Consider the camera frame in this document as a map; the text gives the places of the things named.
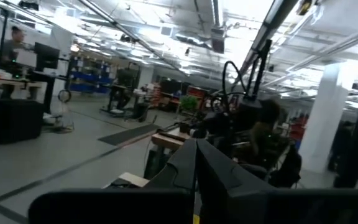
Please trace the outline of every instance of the gray floor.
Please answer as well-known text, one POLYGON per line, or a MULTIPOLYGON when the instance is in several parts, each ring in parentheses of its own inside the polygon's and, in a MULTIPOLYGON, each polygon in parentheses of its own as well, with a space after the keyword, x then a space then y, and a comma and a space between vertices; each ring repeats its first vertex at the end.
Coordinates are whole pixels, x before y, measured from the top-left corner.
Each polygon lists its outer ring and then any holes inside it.
MULTIPOLYGON (((100 113, 104 102, 104 98, 74 98, 67 113, 75 124, 72 133, 43 133, 38 139, 0 146, 0 223, 25 223, 30 203, 46 192, 99 188, 123 172, 143 175, 150 138, 119 150, 98 138, 146 125, 155 115, 155 124, 168 126, 176 116, 150 111, 145 123, 123 121, 100 113)), ((62 108, 59 103, 53 107, 62 108)), ((302 171, 301 177, 299 187, 330 187, 334 175, 302 171)))

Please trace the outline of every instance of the black box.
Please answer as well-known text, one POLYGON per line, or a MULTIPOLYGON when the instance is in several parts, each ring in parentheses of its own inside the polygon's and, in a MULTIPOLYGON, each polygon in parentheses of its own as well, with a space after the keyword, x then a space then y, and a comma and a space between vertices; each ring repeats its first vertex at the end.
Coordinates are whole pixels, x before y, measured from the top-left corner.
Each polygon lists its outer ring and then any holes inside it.
POLYGON ((0 144, 40 136, 44 105, 32 100, 0 100, 0 144))

